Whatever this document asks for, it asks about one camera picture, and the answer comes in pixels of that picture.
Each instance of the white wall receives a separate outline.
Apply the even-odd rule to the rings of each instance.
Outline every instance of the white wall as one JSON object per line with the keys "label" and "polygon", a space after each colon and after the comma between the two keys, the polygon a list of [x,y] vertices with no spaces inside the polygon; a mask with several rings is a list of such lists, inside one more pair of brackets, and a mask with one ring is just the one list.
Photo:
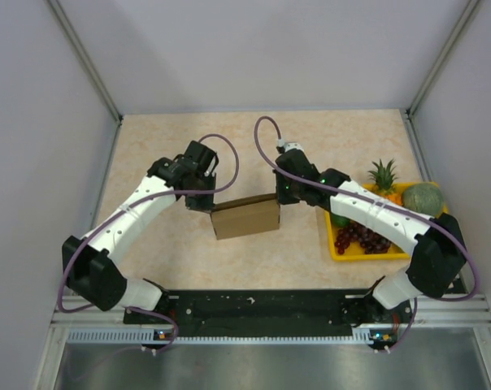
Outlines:
{"label": "white wall", "polygon": [[416,123],[491,305],[491,0],[483,2]]}
{"label": "white wall", "polygon": [[0,0],[0,389],[31,388],[115,124],[42,0]]}
{"label": "white wall", "polygon": [[408,107],[467,0],[61,0],[124,114]]}

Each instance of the green fruit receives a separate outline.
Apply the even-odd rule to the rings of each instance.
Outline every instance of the green fruit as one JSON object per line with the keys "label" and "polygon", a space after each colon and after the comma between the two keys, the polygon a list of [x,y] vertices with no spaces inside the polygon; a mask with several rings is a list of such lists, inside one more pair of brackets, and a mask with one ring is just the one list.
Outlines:
{"label": "green fruit", "polygon": [[419,183],[405,189],[402,205],[408,210],[437,217],[444,208],[444,197],[436,185]]}
{"label": "green fruit", "polygon": [[330,220],[332,225],[336,226],[337,228],[346,228],[350,225],[350,219],[333,213],[330,213]]}

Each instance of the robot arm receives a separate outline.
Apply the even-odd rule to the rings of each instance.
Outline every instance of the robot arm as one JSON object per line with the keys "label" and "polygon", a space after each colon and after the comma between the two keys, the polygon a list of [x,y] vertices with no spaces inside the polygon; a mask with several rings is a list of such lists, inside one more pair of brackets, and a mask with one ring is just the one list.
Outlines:
{"label": "robot arm", "polygon": [[[385,199],[370,193],[348,175],[332,168],[319,172],[308,161],[299,144],[281,141],[277,149],[281,155],[276,165],[284,171],[378,201],[378,205],[360,201],[332,189],[326,191],[302,184],[276,172],[276,194],[280,204],[305,201],[310,206],[319,206],[345,216],[391,240],[411,256],[408,267],[385,277],[376,285],[371,294],[377,302],[389,310],[423,294],[433,298],[442,297],[466,262],[451,241],[425,222],[385,208]],[[463,243],[457,220],[453,216],[442,214],[434,219],[425,214],[413,214],[442,226]]]}
{"label": "robot arm", "polygon": [[[124,278],[118,265],[148,224],[179,200],[180,195],[174,194],[174,190],[215,189],[214,170],[218,162],[216,152],[196,141],[173,160],[161,158],[154,162],[132,195],[111,215],[122,211],[120,218],[92,237],[81,251],[68,275],[67,286],[101,310],[110,310],[116,305],[153,310],[163,295],[162,289],[147,280]],[[191,210],[210,211],[214,205],[213,195],[189,195],[185,197],[185,204]],[[70,236],[65,241],[63,269],[81,242],[95,230],[81,239]]]}

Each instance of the cardboard box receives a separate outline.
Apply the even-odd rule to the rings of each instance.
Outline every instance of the cardboard box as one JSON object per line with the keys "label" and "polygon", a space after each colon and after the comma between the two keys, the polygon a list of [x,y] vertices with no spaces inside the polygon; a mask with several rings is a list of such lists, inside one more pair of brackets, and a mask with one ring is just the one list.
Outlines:
{"label": "cardboard box", "polygon": [[269,232],[280,228],[280,205],[275,193],[226,201],[215,206],[211,222],[217,240]]}

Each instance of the beige floor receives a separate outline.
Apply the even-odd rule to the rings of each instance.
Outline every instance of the beige floor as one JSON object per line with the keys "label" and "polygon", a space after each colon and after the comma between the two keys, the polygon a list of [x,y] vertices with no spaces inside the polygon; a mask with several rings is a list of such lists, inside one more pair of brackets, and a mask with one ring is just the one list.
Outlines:
{"label": "beige floor", "polygon": [[[271,115],[287,141],[298,141],[318,169],[334,167],[367,181],[371,161],[395,158],[400,181],[419,172],[398,110],[233,112],[128,115],[124,118],[102,203],[105,219],[136,188],[151,163],[182,153],[192,139],[218,132],[241,158],[236,184],[216,202],[274,192],[271,169],[257,153],[253,126]],[[261,127],[264,149],[276,157],[276,134]],[[233,172],[232,154],[208,140],[220,158],[217,186]],[[209,216],[187,211],[184,202],[165,210],[128,251],[121,269],[166,288],[350,288],[367,287],[404,261],[342,263],[328,253],[324,214],[305,204],[283,206],[280,230],[230,240],[215,239]]]}

